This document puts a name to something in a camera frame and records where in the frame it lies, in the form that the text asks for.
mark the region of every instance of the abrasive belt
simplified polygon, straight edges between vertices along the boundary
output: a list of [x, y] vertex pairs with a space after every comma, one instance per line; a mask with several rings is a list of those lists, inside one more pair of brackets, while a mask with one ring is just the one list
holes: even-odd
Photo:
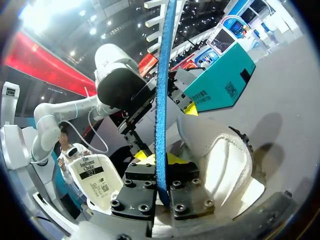
[[157, 81], [156, 81], [156, 107], [155, 107], [155, 170], [159, 197], [165, 206], [170, 205], [167, 191], [167, 153], [166, 153], [166, 115], [168, 95], [168, 71], [172, 48], [172, 38], [175, 26], [177, 0], [169, 0], [160, 46]]

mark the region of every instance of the white robotic arm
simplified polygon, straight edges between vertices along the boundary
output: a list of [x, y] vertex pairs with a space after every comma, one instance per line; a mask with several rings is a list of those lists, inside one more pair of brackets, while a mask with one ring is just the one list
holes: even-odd
[[88, 114], [98, 121], [125, 110], [146, 81], [139, 75], [138, 64], [113, 44], [102, 45], [95, 53], [95, 86], [97, 95], [81, 100], [50, 104], [42, 103], [34, 110], [38, 131], [31, 157], [45, 161], [60, 137], [58, 124]]
[[31, 156], [35, 162], [45, 160], [60, 138], [58, 124], [76, 119], [91, 112], [93, 119], [98, 121], [113, 114], [119, 109], [101, 103], [97, 95], [81, 100], [58, 104], [42, 103], [34, 110], [34, 120], [38, 131], [34, 139]]

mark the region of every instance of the teal panel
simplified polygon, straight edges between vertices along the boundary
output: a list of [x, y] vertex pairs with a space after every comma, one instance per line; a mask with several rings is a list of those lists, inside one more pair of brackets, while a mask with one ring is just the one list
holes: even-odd
[[237, 43], [192, 82], [184, 93], [195, 102], [198, 112], [232, 107], [255, 68], [255, 63]]

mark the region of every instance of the barcode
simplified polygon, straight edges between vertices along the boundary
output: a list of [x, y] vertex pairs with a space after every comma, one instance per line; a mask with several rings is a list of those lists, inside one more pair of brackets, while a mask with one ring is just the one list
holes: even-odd
[[210, 96], [206, 96], [205, 98], [202, 98], [198, 101], [196, 101], [197, 104], [200, 104], [200, 103], [204, 103], [206, 101], [210, 101], [211, 100], [211, 97]]
[[102, 191], [105, 193], [105, 192], [107, 192], [107, 191], [109, 190], [109, 187], [108, 187], [107, 184], [105, 184], [105, 185], [102, 185], [102, 186], [101, 186], [101, 189], [102, 189]]
[[236, 89], [236, 87], [233, 85], [233, 83], [230, 81], [226, 86], [225, 86], [225, 90], [228, 92], [228, 94], [230, 95], [230, 97], [233, 99], [238, 91]]
[[196, 101], [196, 100], [199, 100], [207, 95], [208, 95], [207, 91], [203, 90], [203, 91], [197, 93], [196, 95], [192, 96], [191, 99], [193, 101]]

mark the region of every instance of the person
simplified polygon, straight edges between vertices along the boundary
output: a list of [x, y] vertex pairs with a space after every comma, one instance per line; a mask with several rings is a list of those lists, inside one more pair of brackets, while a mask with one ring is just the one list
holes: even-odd
[[208, 63], [207, 61], [203, 61], [200, 59], [199, 63], [201, 68], [208, 69], [210, 67], [210, 63]]
[[[60, 171], [65, 182], [67, 184], [72, 184], [74, 180], [68, 170], [68, 165], [80, 157], [92, 155], [93, 153], [80, 143], [69, 143], [68, 132], [64, 126], [60, 126], [60, 131], [61, 135], [59, 143], [61, 154], [58, 157], [58, 166], [60, 167]], [[68, 156], [68, 150], [73, 147], [77, 149], [77, 152], [72, 156]]]

